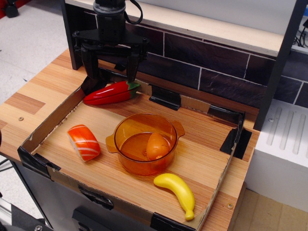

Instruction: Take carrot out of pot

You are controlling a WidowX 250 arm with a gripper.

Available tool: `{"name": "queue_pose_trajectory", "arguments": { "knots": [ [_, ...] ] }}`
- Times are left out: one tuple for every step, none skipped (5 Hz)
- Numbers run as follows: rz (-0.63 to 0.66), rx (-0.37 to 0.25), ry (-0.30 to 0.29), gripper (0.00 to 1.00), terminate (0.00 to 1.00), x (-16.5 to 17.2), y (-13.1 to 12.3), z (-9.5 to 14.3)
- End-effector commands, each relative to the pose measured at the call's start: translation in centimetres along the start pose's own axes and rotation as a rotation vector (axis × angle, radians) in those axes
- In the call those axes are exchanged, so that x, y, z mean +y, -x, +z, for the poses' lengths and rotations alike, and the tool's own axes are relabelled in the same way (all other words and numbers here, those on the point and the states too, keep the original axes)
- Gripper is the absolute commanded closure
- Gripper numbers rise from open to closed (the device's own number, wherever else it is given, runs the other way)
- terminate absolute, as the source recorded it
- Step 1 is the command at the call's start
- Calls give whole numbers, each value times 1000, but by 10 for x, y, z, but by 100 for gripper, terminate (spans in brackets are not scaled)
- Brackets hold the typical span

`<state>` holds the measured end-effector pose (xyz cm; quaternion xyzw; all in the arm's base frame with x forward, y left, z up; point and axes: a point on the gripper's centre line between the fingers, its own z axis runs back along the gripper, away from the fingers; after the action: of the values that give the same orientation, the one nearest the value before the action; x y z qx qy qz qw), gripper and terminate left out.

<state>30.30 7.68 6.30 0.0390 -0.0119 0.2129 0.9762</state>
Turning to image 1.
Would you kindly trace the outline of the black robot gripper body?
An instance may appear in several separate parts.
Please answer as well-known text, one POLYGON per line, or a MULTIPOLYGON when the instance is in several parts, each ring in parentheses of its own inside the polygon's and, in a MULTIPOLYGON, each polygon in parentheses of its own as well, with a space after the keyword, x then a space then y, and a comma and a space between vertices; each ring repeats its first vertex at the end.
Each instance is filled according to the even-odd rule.
POLYGON ((93 5, 97 28, 75 31, 74 51, 80 54, 81 50, 85 49, 96 55, 119 57, 136 55, 139 60, 146 60, 148 39, 126 29, 126 23, 137 25, 143 20, 141 6, 136 7, 140 11, 140 17, 133 21, 126 13, 126 5, 93 5))

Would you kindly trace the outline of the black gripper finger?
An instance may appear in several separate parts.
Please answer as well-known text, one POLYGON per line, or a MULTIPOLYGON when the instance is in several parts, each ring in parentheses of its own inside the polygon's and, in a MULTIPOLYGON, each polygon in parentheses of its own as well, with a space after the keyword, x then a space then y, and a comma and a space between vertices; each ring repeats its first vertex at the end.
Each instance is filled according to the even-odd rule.
POLYGON ((127 77, 128 82, 133 82, 136 78, 140 62, 140 56, 138 50, 133 50, 127 57, 127 77))
POLYGON ((81 47, 81 59, 87 76, 91 79, 99 78, 98 58, 94 51, 81 47))

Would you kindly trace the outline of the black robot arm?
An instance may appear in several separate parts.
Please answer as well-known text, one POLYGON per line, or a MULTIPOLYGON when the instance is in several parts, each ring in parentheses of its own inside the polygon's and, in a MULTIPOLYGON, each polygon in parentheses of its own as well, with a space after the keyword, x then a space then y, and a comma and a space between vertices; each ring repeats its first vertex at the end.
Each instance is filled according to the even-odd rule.
POLYGON ((96 0, 93 9, 96 13, 97 28, 73 33, 76 41, 74 50, 80 54, 89 78, 101 77, 99 59, 103 56, 116 56, 127 58, 126 76, 130 83, 136 78, 140 62, 147 59, 149 39, 126 29, 126 23, 137 25, 143 19, 140 5, 135 0, 131 3, 140 10, 137 21, 129 19, 124 0, 96 0))

